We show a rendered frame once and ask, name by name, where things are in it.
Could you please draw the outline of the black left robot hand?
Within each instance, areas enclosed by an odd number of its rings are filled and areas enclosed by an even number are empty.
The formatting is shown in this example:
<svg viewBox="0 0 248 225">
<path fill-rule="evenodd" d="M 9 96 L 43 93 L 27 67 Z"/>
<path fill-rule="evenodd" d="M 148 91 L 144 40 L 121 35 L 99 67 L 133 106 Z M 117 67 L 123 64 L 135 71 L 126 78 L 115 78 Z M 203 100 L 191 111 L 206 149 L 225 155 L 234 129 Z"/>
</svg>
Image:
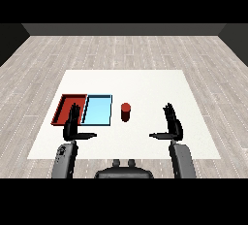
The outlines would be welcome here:
<svg viewBox="0 0 248 225">
<path fill-rule="evenodd" d="M 96 137 L 95 133 L 78 132 L 79 110 L 80 106 L 76 103 L 73 103 L 70 108 L 69 117 L 66 120 L 63 128 L 63 139 L 67 142 L 72 140 L 89 140 L 93 137 Z"/>
</svg>

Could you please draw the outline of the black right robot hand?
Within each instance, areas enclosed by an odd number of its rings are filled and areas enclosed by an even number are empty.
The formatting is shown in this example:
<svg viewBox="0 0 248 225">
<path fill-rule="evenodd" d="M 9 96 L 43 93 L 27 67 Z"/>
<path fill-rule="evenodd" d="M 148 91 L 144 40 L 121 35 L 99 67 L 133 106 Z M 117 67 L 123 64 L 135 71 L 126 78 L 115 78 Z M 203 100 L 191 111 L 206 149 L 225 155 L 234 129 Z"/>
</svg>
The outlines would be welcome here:
<svg viewBox="0 0 248 225">
<path fill-rule="evenodd" d="M 183 140 L 183 128 L 180 120 L 176 117 L 175 110 L 171 103 L 167 103 L 163 107 L 166 121 L 168 124 L 168 131 L 164 133 L 153 133 L 150 134 L 150 137 L 157 140 Z"/>
</svg>

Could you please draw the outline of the red shallow open box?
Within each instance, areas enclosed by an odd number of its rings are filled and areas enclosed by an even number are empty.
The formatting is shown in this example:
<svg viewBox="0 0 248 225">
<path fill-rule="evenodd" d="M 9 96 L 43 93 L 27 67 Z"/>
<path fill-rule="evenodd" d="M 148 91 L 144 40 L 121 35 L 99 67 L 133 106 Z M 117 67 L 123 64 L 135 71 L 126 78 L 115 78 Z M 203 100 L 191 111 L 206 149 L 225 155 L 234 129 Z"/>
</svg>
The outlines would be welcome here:
<svg viewBox="0 0 248 225">
<path fill-rule="evenodd" d="M 63 94 L 54 113 L 51 125 L 63 126 L 69 118 L 72 105 L 79 106 L 77 124 L 80 125 L 86 98 L 86 94 Z"/>
</svg>

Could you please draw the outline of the light blue shallow open box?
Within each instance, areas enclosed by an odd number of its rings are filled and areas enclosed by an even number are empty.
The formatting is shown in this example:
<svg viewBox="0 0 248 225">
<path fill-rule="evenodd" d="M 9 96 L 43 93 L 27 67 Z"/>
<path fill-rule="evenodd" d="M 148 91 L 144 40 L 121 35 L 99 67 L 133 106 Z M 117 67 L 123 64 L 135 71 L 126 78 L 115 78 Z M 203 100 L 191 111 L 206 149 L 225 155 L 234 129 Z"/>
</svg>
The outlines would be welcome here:
<svg viewBox="0 0 248 225">
<path fill-rule="evenodd" d="M 82 126 L 110 126 L 112 96 L 89 94 L 83 108 Z"/>
</svg>

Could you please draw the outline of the small red can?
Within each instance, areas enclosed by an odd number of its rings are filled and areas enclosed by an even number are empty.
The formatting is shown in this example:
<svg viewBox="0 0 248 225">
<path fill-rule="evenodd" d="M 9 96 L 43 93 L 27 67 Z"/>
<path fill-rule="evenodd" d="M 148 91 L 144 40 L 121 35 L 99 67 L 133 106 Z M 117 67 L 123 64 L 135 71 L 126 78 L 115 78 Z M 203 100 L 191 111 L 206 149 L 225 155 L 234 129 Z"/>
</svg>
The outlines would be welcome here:
<svg viewBox="0 0 248 225">
<path fill-rule="evenodd" d="M 121 105 L 121 120 L 127 122 L 130 119 L 131 106 L 128 103 Z"/>
</svg>

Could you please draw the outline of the dark grey robot body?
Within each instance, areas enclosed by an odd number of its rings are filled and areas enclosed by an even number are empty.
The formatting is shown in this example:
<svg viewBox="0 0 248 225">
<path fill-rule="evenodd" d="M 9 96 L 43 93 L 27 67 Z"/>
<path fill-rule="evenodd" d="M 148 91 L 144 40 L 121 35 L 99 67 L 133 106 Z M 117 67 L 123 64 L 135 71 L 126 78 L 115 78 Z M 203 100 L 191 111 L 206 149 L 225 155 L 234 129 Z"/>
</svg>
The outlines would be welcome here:
<svg viewBox="0 0 248 225">
<path fill-rule="evenodd" d="M 127 167 L 120 166 L 120 160 L 114 159 L 110 168 L 98 171 L 95 178 L 153 178 L 150 171 L 138 168 L 134 159 L 128 160 Z"/>
</svg>

